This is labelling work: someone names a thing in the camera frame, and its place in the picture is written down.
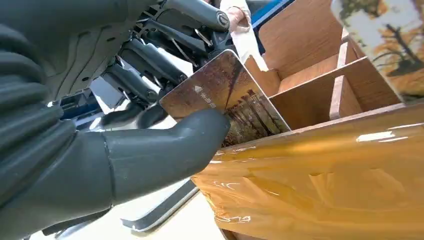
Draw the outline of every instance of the logo on card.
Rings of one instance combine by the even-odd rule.
[[[197,93],[200,94],[200,97],[211,107],[211,108],[216,108],[217,106],[215,105],[215,103],[212,102],[211,98],[206,94],[206,92],[202,92],[203,88],[201,86],[194,86],[193,90]]]
[[[203,88],[201,86],[194,86],[194,91],[196,93],[200,93],[203,90]]]

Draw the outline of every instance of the wooden organizer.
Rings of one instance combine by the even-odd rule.
[[[292,130],[400,100],[330,11],[330,0],[296,0],[259,31],[268,67],[246,67]]]

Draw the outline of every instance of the robotic hand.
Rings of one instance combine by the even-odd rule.
[[[0,2],[0,239],[104,212],[209,163],[230,127],[215,110],[196,112],[168,130],[81,133],[60,120],[58,105],[46,106],[104,73],[127,80],[111,63],[141,12],[158,1]],[[225,24],[219,11],[201,6],[213,14],[196,18]],[[143,95],[139,82],[122,85],[142,95],[141,102],[158,97]]]

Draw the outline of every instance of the card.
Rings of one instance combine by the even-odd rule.
[[[333,0],[331,10],[404,102],[424,99],[422,0]]]
[[[231,50],[212,59],[159,103],[177,122],[199,110],[213,108],[221,111],[231,124],[223,147],[290,130]]]

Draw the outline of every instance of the orange plastic film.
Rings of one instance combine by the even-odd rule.
[[[223,148],[192,180],[220,228],[263,239],[424,236],[424,104]]]

